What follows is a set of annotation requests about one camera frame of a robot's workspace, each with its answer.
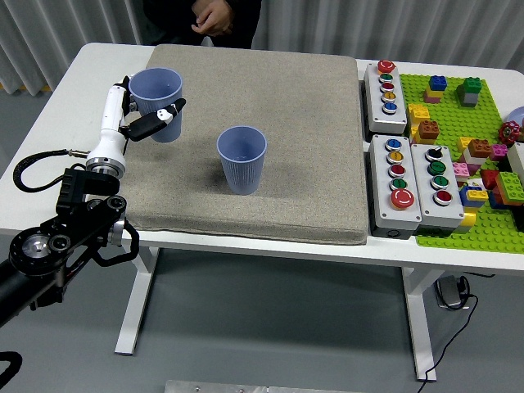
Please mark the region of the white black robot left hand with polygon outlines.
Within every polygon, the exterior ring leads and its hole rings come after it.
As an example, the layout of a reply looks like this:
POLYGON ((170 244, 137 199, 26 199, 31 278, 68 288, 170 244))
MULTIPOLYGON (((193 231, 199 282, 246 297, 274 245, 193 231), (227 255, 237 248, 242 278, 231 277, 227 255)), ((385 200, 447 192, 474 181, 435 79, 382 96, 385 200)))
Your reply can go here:
POLYGON ((102 115, 100 142, 88 153, 90 169, 105 165, 124 172, 124 146, 128 140, 176 140, 181 134, 186 104, 182 89, 181 75, 162 67, 142 70, 114 84, 102 115))

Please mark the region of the person's hand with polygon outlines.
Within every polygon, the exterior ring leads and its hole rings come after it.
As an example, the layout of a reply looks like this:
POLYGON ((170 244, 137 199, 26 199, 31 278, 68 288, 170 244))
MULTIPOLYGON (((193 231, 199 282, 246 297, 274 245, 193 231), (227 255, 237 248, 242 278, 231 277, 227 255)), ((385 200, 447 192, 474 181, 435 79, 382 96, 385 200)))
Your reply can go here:
POLYGON ((196 22, 192 29, 198 34, 215 37, 232 33, 234 12, 224 0, 198 0, 192 5, 196 22))

